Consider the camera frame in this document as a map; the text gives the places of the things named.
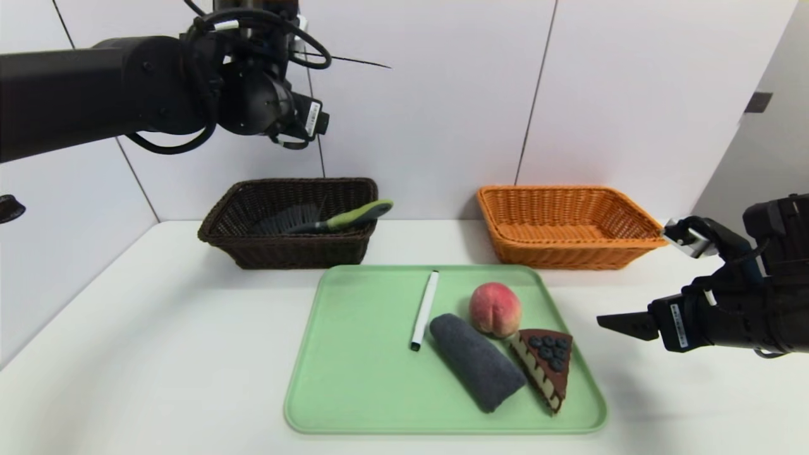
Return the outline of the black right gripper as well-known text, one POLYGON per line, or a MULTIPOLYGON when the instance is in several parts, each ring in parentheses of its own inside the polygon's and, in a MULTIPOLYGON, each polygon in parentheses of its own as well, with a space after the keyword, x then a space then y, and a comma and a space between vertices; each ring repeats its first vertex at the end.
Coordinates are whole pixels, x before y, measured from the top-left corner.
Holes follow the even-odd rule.
POLYGON ((668 351, 697 348, 763 349, 769 341, 769 304, 763 289, 682 292, 653 301, 649 312, 599 315, 601 328, 644 341, 662 336, 668 351))

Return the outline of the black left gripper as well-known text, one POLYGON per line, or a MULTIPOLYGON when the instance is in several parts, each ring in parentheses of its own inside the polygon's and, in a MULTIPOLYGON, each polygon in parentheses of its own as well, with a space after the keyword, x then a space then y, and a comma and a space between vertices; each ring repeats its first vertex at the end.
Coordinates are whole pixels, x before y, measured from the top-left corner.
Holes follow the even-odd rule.
POLYGON ((317 135, 326 135, 330 114, 322 109, 322 103, 306 95, 291 92, 292 112, 281 130, 283 137, 311 142, 317 135))

